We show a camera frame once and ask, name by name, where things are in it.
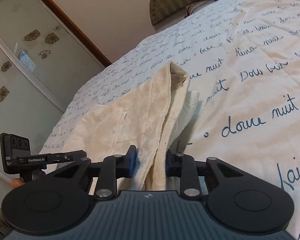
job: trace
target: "folded cloth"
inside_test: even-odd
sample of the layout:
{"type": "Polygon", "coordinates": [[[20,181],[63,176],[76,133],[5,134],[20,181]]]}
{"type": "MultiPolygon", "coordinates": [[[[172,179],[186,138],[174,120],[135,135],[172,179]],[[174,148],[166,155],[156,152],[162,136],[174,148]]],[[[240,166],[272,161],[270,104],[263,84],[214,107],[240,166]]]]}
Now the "folded cloth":
{"type": "Polygon", "coordinates": [[[199,98],[198,92],[187,91],[189,81],[183,69],[166,63],[135,90],[109,105],[91,108],[55,152],[84,150],[92,162],[101,162],[135,145],[133,178],[119,180],[118,188],[165,190],[166,152],[190,121],[199,98]]]}

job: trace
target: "hand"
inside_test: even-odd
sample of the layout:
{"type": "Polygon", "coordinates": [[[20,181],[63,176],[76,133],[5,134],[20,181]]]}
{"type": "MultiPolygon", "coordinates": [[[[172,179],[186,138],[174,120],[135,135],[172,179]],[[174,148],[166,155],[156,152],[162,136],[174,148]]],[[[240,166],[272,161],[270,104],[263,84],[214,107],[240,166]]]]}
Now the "hand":
{"type": "Polygon", "coordinates": [[[13,188],[20,187],[20,186],[23,185],[23,184],[25,184],[25,182],[24,182],[23,180],[21,180],[21,179],[13,179],[13,180],[11,181],[11,186],[12,186],[13,188]]]}

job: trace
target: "black mount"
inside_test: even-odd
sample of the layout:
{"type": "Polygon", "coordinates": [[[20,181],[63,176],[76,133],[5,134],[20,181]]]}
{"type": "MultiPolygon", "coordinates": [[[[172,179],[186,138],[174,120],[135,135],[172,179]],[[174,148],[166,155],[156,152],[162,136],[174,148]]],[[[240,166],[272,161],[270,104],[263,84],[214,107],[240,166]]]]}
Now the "black mount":
{"type": "MultiPolygon", "coordinates": [[[[12,228],[25,234],[69,230],[98,203],[120,198],[116,179],[132,177],[136,156],[136,147],[130,146],[126,155],[100,163],[81,158],[12,190],[2,202],[2,213],[12,228]],[[98,177],[97,185],[94,195],[88,195],[93,177],[98,177]]],[[[274,233],[284,230],[293,215],[294,204],[286,192],[214,157],[199,162],[168,151],[166,174],[181,178],[179,198],[200,202],[213,220],[234,232],[274,233]],[[198,176],[205,177],[208,195],[202,195],[198,176]]]]}
{"type": "MultiPolygon", "coordinates": [[[[127,219],[134,221],[130,230],[147,227],[138,231],[140,239],[146,237],[150,225],[162,227],[160,237],[164,239],[175,238],[172,228],[183,234],[184,230],[200,231],[204,227],[224,231],[228,237],[225,240],[242,239],[242,234],[267,237],[272,234],[277,239],[276,233],[283,232],[293,215],[294,204],[285,191],[215,157],[199,162],[190,155],[174,155],[168,150],[166,175],[181,179],[179,194],[176,191],[118,193],[116,180],[133,176],[137,157],[134,145],[126,155],[112,155],[103,162],[91,163],[84,151],[30,155],[28,139],[8,134],[1,134],[0,138],[4,171],[20,173],[27,182],[8,193],[2,202],[2,214],[14,229],[11,239],[26,239],[27,235],[67,239],[75,234],[80,239],[81,230],[88,225],[97,227],[95,235],[89,238],[94,239],[103,232],[103,226],[109,227],[102,223],[100,226],[99,222],[94,224],[102,221],[103,216],[112,217],[121,228],[127,219]],[[72,163],[38,179],[33,176],[34,171],[41,171],[47,164],[69,161],[72,163]],[[199,176],[204,177],[207,195],[202,194],[199,176]],[[89,195],[96,177],[94,194],[89,195]],[[185,228],[180,221],[190,218],[196,219],[185,228]]],[[[120,237],[120,234],[106,236],[107,239],[120,237]]],[[[280,237],[291,239],[288,234],[280,237]]]]}

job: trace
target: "camera lens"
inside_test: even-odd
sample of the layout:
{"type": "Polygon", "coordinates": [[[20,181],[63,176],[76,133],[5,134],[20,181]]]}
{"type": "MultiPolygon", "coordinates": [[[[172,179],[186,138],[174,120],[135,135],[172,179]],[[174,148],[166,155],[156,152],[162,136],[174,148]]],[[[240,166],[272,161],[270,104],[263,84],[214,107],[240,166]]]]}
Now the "camera lens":
{"type": "Polygon", "coordinates": [[[12,138],[11,141],[12,141],[12,145],[13,145],[13,146],[16,146],[16,145],[17,145],[17,140],[16,140],[14,137],[12,138]]]}
{"type": "Polygon", "coordinates": [[[18,140],[18,145],[19,145],[19,147],[20,147],[20,148],[22,148],[22,147],[23,147],[23,142],[22,142],[22,140],[21,140],[21,139],[19,139],[19,140],[18,140]]]}

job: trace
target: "bedsheet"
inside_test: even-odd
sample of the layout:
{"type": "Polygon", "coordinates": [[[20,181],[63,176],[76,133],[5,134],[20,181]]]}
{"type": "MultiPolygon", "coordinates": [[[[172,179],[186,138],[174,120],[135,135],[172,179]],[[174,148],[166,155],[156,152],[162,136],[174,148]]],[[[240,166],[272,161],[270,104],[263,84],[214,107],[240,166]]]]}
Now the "bedsheet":
{"type": "Polygon", "coordinates": [[[75,95],[42,152],[58,152],[88,109],[135,89],[167,61],[190,75],[196,113],[171,146],[218,157],[287,191],[300,239],[300,0],[219,0],[147,37],[75,95]]]}

